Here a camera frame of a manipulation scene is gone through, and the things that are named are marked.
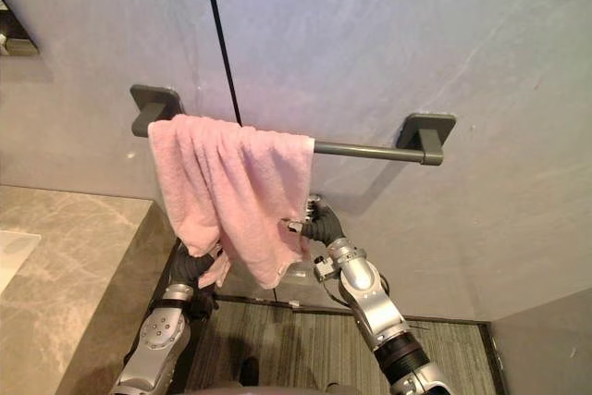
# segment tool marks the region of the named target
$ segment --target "white sink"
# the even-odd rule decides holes
[[[0,230],[0,293],[40,240],[41,235]]]

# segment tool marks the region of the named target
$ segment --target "wall mount bracket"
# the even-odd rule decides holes
[[[148,137],[148,124],[156,120],[170,120],[183,112],[179,95],[174,90],[147,85],[132,85],[131,97],[140,114],[131,124],[134,136]]]
[[[405,119],[397,148],[421,150],[427,166],[439,166],[444,160],[442,145],[456,124],[454,115],[413,113]]]

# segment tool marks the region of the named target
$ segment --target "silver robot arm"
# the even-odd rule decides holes
[[[339,293],[350,306],[356,324],[393,395],[454,395],[438,366],[431,362],[407,322],[386,294],[381,276],[366,253],[345,237],[337,216],[319,197],[309,200],[308,222],[284,220],[290,231],[322,241],[327,257],[314,260],[319,282],[337,278]]]
[[[165,395],[179,355],[189,342],[189,319],[183,305],[191,301],[193,288],[169,285],[163,299],[144,320],[135,352],[119,375],[112,395]]]
[[[175,365],[190,341],[190,322],[195,319],[189,307],[197,302],[200,317],[209,317],[217,308],[210,290],[194,287],[198,277],[214,259],[208,254],[199,258],[189,255],[180,245],[170,271],[169,285],[152,312],[142,323],[137,346],[119,374],[110,395],[165,395],[173,378]]]

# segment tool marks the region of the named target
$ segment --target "pink towel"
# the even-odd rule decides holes
[[[304,216],[313,139],[185,115],[150,124],[148,135],[173,229],[192,256],[223,248],[200,287],[221,286],[240,259],[273,289],[307,255],[278,221]]]

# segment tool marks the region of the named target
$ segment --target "marble countertop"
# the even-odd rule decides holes
[[[152,201],[0,186],[0,229],[41,235],[0,295],[0,392],[105,393],[173,245],[166,218]]]

